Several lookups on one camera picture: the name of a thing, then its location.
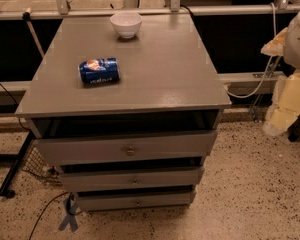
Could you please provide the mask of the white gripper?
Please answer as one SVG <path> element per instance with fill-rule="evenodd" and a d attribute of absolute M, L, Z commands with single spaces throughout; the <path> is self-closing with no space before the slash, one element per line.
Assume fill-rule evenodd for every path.
<path fill-rule="evenodd" d="M 282 56 L 288 28 L 282 29 L 261 48 L 268 56 Z M 300 69 L 289 77 L 280 77 L 276 82 L 272 104 L 267 110 L 263 131 L 270 136 L 286 132 L 300 116 Z"/>

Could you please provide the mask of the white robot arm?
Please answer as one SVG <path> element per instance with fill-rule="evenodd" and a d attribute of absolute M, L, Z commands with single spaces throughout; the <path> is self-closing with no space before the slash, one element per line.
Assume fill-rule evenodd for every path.
<path fill-rule="evenodd" d="M 263 130 L 270 136 L 278 136 L 300 116 L 300 11 L 286 28 L 262 47 L 261 53 L 280 56 L 295 68 L 292 75 L 278 80 L 266 114 Z"/>

